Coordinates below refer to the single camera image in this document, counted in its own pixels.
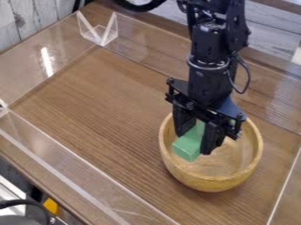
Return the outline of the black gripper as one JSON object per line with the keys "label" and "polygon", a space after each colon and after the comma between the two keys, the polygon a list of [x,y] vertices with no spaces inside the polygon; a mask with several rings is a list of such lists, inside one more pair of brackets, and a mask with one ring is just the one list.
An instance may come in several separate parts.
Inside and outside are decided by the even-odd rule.
{"label": "black gripper", "polygon": [[238,65],[247,69],[246,62],[238,55],[212,62],[187,59],[190,67],[188,79],[173,77],[167,79],[168,92],[165,100],[172,105],[175,133],[181,137],[195,126],[196,120],[204,123],[204,132],[199,151],[208,155],[220,146],[224,137],[232,140],[239,137],[246,113],[231,100],[231,92],[243,94],[235,86]]}

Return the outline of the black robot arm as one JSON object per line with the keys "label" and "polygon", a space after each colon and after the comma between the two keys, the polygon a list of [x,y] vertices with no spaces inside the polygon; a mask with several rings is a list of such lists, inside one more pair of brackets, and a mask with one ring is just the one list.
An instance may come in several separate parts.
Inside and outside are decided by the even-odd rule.
{"label": "black robot arm", "polygon": [[198,122],[203,133],[199,153],[207,155],[228,137],[236,139],[244,112],[231,100],[246,88],[235,86],[238,67],[247,63],[238,52],[247,46],[250,30],[244,0],[176,0],[186,14],[190,32],[188,78],[168,78],[165,100],[172,104],[176,136],[183,136]]}

